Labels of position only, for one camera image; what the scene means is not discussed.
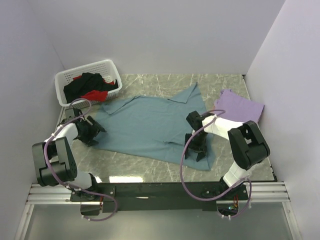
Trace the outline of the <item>blue t shirt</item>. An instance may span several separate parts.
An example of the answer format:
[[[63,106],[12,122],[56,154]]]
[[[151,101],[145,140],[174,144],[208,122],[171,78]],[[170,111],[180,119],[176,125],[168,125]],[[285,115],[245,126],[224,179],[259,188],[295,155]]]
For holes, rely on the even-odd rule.
[[[103,103],[95,119],[106,133],[95,137],[95,148],[180,164],[185,134],[192,132],[186,117],[193,111],[207,111],[196,83],[169,98],[138,95]],[[215,161],[212,138],[207,136],[205,158],[197,162],[192,151],[183,165],[209,171]]]

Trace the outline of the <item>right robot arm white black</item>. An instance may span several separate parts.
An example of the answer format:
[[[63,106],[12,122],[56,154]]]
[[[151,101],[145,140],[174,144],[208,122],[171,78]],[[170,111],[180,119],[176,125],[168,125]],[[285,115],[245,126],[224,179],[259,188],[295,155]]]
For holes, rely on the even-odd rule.
[[[271,153],[256,122],[253,120],[247,122],[228,120],[221,117],[224,113],[225,111],[220,109],[207,111],[204,114],[193,111],[186,117],[186,121],[192,127],[193,132],[185,134],[179,175],[186,193],[199,201],[208,202],[219,198],[232,199],[237,194],[237,187],[248,181],[248,177],[256,165],[264,161]],[[183,161],[189,157],[189,150],[197,153],[197,162],[207,156],[208,134],[213,134],[229,141],[233,163],[218,183],[220,194],[212,198],[201,198],[193,195],[188,190],[183,179],[182,166]]]

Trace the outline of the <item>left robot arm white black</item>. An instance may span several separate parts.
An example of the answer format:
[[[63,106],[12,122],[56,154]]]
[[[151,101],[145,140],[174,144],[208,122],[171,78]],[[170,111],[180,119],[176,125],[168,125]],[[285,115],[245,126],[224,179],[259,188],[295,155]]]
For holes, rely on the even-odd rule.
[[[100,188],[91,173],[81,172],[77,168],[71,146],[74,140],[85,146],[98,144],[95,137],[105,133],[105,128],[90,115],[84,117],[78,108],[65,110],[65,118],[57,126],[58,133],[32,146],[32,156],[37,183],[42,186],[63,186],[79,198],[94,201],[99,198]]]

